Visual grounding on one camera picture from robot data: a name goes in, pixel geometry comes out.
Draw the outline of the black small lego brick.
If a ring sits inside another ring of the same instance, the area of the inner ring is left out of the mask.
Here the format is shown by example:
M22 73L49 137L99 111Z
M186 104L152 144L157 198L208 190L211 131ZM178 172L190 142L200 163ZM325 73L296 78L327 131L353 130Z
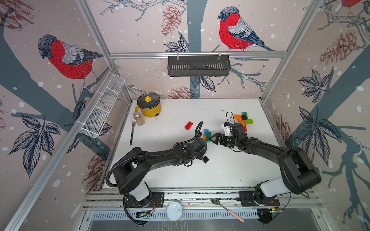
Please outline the black small lego brick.
M204 156L202 161L204 162L204 164L206 164L209 162L209 158L207 156Z

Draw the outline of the red lego brick back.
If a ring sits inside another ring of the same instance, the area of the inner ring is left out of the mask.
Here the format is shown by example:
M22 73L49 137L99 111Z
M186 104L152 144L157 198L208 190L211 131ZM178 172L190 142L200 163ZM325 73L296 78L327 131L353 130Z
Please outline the red lego brick back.
M185 126L185 130L190 130L191 128L192 128L192 126L193 126L193 123L192 122L188 122L187 124L186 124L186 126Z

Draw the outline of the orange lego brick front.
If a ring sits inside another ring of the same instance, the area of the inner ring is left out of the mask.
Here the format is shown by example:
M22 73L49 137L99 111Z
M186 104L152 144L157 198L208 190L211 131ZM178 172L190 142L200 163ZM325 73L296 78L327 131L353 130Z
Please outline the orange lego brick front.
M244 127L246 126L243 120L239 120L239 123Z

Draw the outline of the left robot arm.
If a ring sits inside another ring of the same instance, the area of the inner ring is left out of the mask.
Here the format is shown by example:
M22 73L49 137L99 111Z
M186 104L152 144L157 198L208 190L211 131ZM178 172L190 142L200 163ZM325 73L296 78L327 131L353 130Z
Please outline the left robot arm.
M124 196L133 196L140 206L146 206L152 199L152 192L143 181L148 172L167 166L190 167L195 159L204 159L207 143L201 137L202 125L203 121L197 125L192 139L177 142L169 150L149 152L133 148L112 165L105 178L106 185L117 188Z

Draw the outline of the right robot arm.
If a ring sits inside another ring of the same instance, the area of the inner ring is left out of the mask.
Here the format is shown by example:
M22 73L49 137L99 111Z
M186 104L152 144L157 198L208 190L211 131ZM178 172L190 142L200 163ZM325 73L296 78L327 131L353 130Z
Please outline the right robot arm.
M241 123L222 125L224 133L210 137L214 144L230 149L237 147L240 152L255 155L276 163L281 176L257 184L254 188L254 200L258 205L265 205L278 194L302 194L321 183L318 169L306 152L299 147L285 148L248 137Z

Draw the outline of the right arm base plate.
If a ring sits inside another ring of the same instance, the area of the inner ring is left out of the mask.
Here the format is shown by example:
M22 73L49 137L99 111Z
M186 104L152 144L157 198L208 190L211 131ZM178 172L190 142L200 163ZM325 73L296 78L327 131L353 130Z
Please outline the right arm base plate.
M238 201L243 207L280 207L277 196L266 197L259 191L239 191Z

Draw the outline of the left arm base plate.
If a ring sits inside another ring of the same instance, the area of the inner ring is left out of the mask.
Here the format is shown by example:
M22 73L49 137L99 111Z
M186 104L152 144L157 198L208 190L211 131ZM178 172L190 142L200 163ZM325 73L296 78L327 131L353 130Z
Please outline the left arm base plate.
M164 192L152 192L142 201L137 201L131 194L124 200L127 208L162 208L164 204Z

